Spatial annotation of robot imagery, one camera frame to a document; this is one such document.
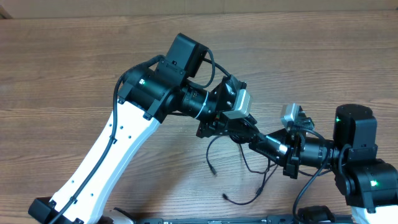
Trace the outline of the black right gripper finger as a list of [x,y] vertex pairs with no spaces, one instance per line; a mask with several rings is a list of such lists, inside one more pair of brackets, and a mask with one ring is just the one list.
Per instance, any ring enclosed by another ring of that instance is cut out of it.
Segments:
[[266,135],[259,134],[249,143],[249,148],[265,157],[278,166],[284,167],[286,164],[286,155],[288,147],[285,144],[275,145],[265,142]]
[[291,136],[290,133],[285,129],[280,129],[278,131],[274,131],[273,133],[269,133],[266,135],[265,142],[267,144],[290,144]]

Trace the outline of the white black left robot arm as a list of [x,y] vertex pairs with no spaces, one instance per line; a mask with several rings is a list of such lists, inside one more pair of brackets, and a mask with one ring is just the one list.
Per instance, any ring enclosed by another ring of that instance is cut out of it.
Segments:
[[200,138],[256,138],[259,131],[249,113],[252,99],[246,84],[226,74],[208,91],[192,80],[202,62],[214,62],[211,50],[178,34],[165,55],[124,72],[99,138],[61,189],[32,202],[29,215],[40,223],[96,223],[138,149],[176,111],[199,121]]

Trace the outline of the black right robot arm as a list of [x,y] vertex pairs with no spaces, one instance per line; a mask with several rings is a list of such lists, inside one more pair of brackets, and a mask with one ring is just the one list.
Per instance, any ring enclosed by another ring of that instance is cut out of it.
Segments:
[[283,129],[257,134],[250,149],[281,166],[292,179],[298,177],[300,166],[317,168],[310,183],[323,170],[332,171],[358,223],[397,221],[397,169],[377,158],[377,120],[371,108],[338,106],[332,139],[317,133],[312,119],[296,103],[282,108],[280,120]]

